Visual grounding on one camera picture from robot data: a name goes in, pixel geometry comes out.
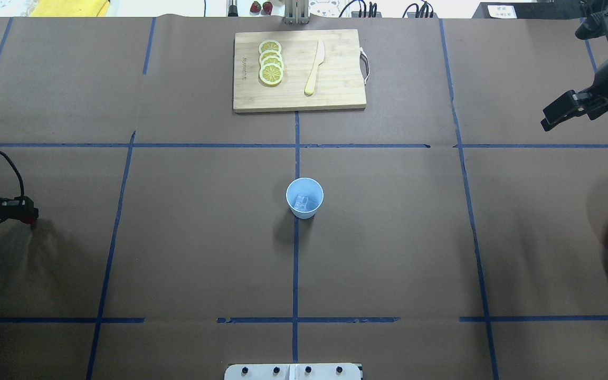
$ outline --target strawberry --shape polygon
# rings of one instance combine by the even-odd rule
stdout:
[[[261,10],[260,2],[253,2],[253,5],[250,7],[250,12],[254,14],[258,14]]]
[[[273,10],[273,4],[271,2],[264,2],[262,4],[262,9],[264,10],[264,13],[266,14],[271,14],[271,10]]]

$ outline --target plastic cup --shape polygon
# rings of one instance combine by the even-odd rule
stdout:
[[[323,188],[311,178],[297,178],[285,191],[285,200],[290,210],[300,219],[308,219],[315,215],[323,204],[323,196]]]

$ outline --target yellow cloth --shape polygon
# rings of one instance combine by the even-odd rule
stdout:
[[[41,0],[32,17],[96,17],[104,16],[107,0]]]
[[[107,14],[108,8],[109,8],[109,2],[104,3],[104,5],[102,6],[102,9],[100,9],[100,11],[97,12],[97,16],[104,17]]]

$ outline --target wooden cutting board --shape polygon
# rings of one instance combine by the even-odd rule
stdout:
[[[283,80],[275,87],[260,82],[259,47],[268,39],[282,46],[285,66]],[[316,92],[306,96],[304,86],[319,39],[325,44],[325,61],[318,68]],[[236,33],[234,111],[342,110],[366,104],[357,29]]]

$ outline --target white label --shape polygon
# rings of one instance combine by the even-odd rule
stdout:
[[[492,18],[517,18],[513,5],[487,5]]]

